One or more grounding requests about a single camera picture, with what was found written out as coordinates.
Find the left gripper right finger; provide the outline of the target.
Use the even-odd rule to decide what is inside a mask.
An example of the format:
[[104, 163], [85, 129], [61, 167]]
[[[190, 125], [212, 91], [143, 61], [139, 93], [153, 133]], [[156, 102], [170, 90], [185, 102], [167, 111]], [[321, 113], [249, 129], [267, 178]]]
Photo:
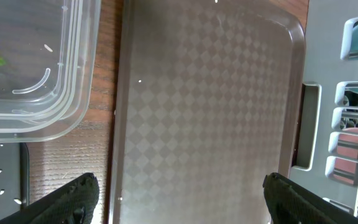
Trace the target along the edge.
[[264, 199], [274, 224], [358, 224], [358, 218], [283, 175], [266, 175]]

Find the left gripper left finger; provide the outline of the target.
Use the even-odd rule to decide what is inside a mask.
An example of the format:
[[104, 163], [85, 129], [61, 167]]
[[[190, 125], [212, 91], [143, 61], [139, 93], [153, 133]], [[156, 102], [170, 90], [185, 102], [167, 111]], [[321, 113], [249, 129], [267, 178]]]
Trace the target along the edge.
[[3, 218], [0, 224], [90, 224], [98, 200], [98, 180], [88, 172]]

